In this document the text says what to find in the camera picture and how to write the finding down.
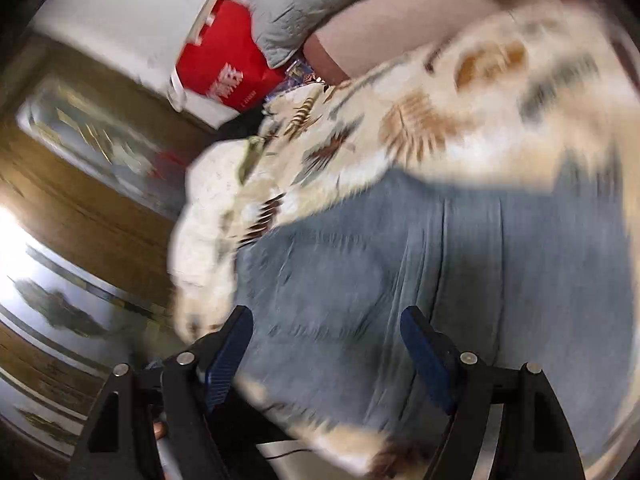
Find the blue denim jeans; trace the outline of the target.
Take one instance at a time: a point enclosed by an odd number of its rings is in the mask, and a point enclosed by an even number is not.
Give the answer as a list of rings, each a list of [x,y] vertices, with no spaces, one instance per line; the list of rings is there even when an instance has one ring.
[[[243,374],[274,402],[438,441],[401,340],[406,307],[463,351],[546,372],[578,448],[608,436],[628,390],[634,292],[622,200],[566,164],[548,194],[471,190],[390,170],[238,253],[254,334]]]

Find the cream printed pillow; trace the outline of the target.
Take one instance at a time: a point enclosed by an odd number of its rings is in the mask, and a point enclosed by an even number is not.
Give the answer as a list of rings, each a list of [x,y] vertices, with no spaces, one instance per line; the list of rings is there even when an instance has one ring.
[[[167,256],[172,322],[185,342],[216,332],[230,315],[235,278],[228,229],[234,200],[263,147],[257,136],[218,142],[186,170],[186,203]]]

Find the brown wooden wardrobe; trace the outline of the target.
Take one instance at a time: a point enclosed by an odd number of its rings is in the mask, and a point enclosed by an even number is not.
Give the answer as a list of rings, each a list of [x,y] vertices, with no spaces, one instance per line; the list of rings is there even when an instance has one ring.
[[[1,448],[18,478],[65,474],[119,363],[181,344],[171,230],[206,129],[33,32],[1,59]]]

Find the black garment behind pillow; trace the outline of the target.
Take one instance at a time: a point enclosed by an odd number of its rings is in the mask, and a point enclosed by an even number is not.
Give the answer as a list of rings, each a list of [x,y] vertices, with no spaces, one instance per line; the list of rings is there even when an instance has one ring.
[[[256,136],[259,127],[266,117],[262,107],[254,107],[245,113],[220,125],[214,134],[215,141],[241,140],[249,136]]]

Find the beige leaf print blanket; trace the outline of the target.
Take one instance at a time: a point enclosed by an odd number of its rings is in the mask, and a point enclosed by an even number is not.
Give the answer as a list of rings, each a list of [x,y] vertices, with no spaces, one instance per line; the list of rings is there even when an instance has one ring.
[[[615,185],[634,292],[628,390],[606,439],[578,450],[588,478],[618,471],[639,435],[639,48],[622,26],[581,3],[501,12],[361,77],[278,96],[256,136],[262,154],[227,235],[232,309],[240,249],[390,170],[453,188],[548,194],[572,164],[590,182]],[[358,476],[409,477],[437,442],[293,412],[242,366],[236,386],[288,436]]]

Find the red shopping bag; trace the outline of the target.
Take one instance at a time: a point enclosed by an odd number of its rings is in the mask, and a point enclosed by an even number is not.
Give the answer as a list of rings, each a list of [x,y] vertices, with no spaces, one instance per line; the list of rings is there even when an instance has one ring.
[[[244,4],[217,0],[205,23],[178,57],[175,81],[221,105],[244,113],[285,81],[268,66],[252,38],[252,17]]]

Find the colourful snack packet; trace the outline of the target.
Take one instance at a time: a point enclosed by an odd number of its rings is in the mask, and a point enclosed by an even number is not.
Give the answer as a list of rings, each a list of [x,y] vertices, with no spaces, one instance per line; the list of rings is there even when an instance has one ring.
[[[311,68],[304,58],[294,58],[285,70],[284,79],[267,94],[265,101],[269,102],[282,93],[306,86],[306,84],[323,83],[324,80]]]

